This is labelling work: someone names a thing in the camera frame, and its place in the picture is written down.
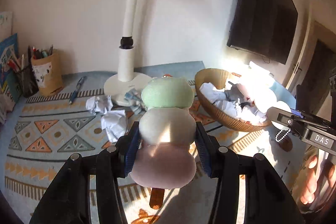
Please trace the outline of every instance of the blue pen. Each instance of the blue pen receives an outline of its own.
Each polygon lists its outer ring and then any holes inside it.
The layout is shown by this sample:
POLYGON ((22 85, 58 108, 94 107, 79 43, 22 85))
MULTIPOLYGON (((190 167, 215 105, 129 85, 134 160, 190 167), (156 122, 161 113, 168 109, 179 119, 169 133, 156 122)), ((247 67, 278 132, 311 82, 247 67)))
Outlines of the blue pen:
POLYGON ((70 97, 70 100, 69 100, 69 105, 71 105, 73 103, 73 101, 75 100, 75 98, 77 97, 79 89, 81 88, 81 86, 82 86, 83 82, 85 81, 85 79, 86 79, 86 76, 83 76, 78 81, 78 83, 76 85, 75 91, 71 94, 71 97, 70 97))

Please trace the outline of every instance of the blue book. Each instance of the blue book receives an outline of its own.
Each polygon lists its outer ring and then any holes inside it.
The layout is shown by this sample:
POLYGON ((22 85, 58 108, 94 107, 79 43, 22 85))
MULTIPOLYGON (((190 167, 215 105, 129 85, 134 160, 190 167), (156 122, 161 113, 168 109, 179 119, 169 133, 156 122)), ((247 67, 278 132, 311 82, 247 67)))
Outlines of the blue book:
POLYGON ((15 72, 7 64, 9 60, 14 60, 13 53, 18 56, 17 33, 0 43, 0 88, 5 94, 7 109, 10 111, 22 93, 15 72))

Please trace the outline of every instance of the white desk lamp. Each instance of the white desk lamp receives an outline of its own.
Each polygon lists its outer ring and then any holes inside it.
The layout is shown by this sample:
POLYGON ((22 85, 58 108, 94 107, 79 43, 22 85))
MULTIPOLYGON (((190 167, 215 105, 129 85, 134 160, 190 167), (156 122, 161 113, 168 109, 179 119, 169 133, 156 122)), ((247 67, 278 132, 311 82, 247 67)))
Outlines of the white desk lamp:
POLYGON ((132 39, 133 22, 137 0, 127 0, 124 17, 123 37, 119 47, 118 73, 104 84, 104 93, 111 95, 112 100, 120 106, 129 106, 124 100, 125 93, 130 89, 143 89, 151 77, 134 72, 134 46, 132 39))

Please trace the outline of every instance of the wooden stick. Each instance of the wooden stick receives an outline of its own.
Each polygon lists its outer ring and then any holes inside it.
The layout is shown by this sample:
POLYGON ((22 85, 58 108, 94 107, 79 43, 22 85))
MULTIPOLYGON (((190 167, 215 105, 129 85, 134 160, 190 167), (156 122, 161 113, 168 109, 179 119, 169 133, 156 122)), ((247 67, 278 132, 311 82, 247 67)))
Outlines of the wooden stick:
POLYGON ((163 197, 165 190, 160 188, 152 188, 151 199, 149 200, 149 206, 154 210, 159 210, 163 204, 163 197))

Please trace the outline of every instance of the pink plush bottom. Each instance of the pink plush bottom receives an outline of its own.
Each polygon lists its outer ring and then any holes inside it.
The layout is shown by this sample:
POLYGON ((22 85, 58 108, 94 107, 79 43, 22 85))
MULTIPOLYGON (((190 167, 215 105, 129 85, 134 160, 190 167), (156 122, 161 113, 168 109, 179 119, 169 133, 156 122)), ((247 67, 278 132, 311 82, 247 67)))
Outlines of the pink plush bottom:
POLYGON ((144 187, 174 189, 188 184, 195 172, 195 159, 188 148, 161 143, 138 150, 130 175, 144 187))

